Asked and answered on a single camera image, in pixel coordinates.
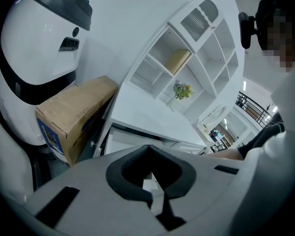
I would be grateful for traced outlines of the white vase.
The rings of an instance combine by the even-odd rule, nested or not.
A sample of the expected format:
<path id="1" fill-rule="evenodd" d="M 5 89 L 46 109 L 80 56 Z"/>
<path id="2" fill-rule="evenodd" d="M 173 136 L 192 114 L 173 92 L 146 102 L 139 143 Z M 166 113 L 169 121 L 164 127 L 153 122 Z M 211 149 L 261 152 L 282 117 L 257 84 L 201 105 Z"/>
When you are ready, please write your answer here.
<path id="1" fill-rule="evenodd" d="M 177 109 L 180 106 L 180 100 L 178 98 L 176 98 L 175 96 L 173 96 L 168 102 L 167 102 L 167 106 L 171 109 Z"/>

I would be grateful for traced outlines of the white drawer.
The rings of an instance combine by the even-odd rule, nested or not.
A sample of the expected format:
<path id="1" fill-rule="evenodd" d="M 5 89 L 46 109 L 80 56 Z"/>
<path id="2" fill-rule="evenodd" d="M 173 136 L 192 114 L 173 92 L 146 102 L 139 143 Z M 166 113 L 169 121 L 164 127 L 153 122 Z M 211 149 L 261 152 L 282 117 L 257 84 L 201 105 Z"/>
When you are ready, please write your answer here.
<path id="1" fill-rule="evenodd" d="M 104 155 L 142 145 L 163 146 L 164 144 L 160 140 L 139 136 L 111 127 L 104 147 Z"/>

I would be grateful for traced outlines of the white desk with drawers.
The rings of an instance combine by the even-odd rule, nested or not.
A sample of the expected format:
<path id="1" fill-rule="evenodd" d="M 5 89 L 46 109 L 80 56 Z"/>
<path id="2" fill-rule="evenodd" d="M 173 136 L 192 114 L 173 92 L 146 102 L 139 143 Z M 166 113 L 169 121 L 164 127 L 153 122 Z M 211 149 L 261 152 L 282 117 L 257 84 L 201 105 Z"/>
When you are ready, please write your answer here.
<path id="1" fill-rule="evenodd" d="M 160 139 L 163 144 L 198 153 L 210 146 L 209 132 L 233 108 L 243 75 L 235 0 L 211 0 L 218 18 L 196 42 L 180 24 L 204 0 L 191 0 L 168 16 L 130 68 L 108 112 L 95 155 L 104 153 L 111 127 Z M 186 49 L 189 58 L 173 75 L 164 65 L 174 51 Z M 194 93 L 177 109 L 167 102 L 176 80 Z"/>

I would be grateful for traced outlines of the brown cardboard box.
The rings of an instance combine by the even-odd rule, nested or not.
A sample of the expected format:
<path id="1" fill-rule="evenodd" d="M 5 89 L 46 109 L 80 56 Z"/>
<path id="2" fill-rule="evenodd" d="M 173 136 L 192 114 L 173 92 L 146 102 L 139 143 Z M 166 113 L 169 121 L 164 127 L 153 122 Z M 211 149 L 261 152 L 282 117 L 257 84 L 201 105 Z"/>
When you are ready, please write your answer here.
<path id="1" fill-rule="evenodd" d="M 56 158 L 73 166 L 118 90 L 107 76 L 61 91 L 35 109 L 40 131 Z"/>

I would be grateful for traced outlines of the white and black robot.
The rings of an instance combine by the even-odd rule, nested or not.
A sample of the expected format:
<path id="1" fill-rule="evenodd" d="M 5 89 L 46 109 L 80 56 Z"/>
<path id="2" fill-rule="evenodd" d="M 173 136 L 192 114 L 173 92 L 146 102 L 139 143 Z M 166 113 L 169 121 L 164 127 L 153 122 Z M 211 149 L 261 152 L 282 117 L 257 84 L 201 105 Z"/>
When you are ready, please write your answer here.
<path id="1" fill-rule="evenodd" d="M 14 0 L 0 30 L 0 115 L 20 142 L 44 147 L 35 108 L 76 82 L 89 0 Z"/>
<path id="2" fill-rule="evenodd" d="M 0 193 L 20 205 L 34 193 L 30 159 L 1 124 Z"/>

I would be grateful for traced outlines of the yellow and purple flower bouquet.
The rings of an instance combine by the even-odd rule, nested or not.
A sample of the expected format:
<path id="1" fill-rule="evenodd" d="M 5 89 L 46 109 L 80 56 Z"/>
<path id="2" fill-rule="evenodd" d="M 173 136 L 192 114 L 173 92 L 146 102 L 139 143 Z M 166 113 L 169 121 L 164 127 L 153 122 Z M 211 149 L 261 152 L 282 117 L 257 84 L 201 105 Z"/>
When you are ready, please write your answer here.
<path id="1" fill-rule="evenodd" d="M 194 93 L 190 85 L 182 83 L 179 80 L 175 81 L 173 91 L 175 93 L 174 98 L 179 100 L 189 98 Z"/>

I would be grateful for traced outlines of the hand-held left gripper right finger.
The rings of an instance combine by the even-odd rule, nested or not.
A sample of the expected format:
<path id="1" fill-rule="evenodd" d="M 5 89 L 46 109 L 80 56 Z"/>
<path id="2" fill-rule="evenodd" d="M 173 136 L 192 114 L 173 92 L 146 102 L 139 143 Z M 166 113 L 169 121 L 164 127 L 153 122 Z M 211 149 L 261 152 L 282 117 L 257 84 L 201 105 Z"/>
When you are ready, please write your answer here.
<path id="1" fill-rule="evenodd" d="M 163 195 L 153 203 L 151 233 L 229 233 L 238 208 L 232 182 L 240 161 L 149 146 L 151 171 Z"/>

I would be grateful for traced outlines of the person's black printed shirt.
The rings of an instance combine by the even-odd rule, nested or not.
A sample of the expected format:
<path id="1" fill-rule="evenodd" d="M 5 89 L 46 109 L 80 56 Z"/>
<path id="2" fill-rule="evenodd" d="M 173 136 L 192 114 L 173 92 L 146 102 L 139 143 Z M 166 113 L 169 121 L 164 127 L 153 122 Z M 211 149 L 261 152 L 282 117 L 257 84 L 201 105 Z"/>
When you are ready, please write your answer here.
<path id="1" fill-rule="evenodd" d="M 271 137 L 285 131 L 284 122 L 277 112 L 270 122 L 247 144 L 238 148 L 242 158 L 245 159 L 248 152 L 254 148 L 261 148 Z"/>

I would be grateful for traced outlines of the black railing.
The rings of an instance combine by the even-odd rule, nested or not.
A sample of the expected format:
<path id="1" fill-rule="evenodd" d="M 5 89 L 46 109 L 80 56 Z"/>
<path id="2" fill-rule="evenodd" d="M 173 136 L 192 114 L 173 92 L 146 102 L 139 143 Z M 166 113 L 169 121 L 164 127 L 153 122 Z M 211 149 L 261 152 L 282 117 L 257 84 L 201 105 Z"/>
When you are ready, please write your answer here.
<path id="1" fill-rule="evenodd" d="M 240 91 L 237 95 L 236 105 L 243 109 L 261 128 L 264 128 L 272 120 L 272 115 L 266 109 Z"/>

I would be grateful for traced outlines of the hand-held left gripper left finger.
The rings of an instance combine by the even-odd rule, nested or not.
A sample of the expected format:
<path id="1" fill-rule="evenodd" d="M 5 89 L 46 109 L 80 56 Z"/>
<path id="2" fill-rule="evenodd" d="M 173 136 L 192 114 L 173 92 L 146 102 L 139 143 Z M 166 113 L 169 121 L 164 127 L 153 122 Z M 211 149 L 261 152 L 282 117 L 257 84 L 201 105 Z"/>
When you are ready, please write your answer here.
<path id="1" fill-rule="evenodd" d="M 134 147 L 82 161 L 44 184 L 28 199 L 26 210 L 37 215 L 64 187 L 79 193 L 56 224 L 69 236 L 159 236 L 164 226 L 145 202 L 129 201 L 106 181 L 106 170 Z"/>

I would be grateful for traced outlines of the person's right forearm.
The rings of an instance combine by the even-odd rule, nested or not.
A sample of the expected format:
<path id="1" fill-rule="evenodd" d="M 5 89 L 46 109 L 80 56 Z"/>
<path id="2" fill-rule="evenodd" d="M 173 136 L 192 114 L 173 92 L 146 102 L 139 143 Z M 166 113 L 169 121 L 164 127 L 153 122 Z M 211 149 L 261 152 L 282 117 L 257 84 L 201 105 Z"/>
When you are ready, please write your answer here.
<path id="1" fill-rule="evenodd" d="M 231 159 L 231 160 L 244 160 L 243 156 L 240 154 L 237 148 L 221 150 L 215 153 L 208 154 L 206 156 Z"/>

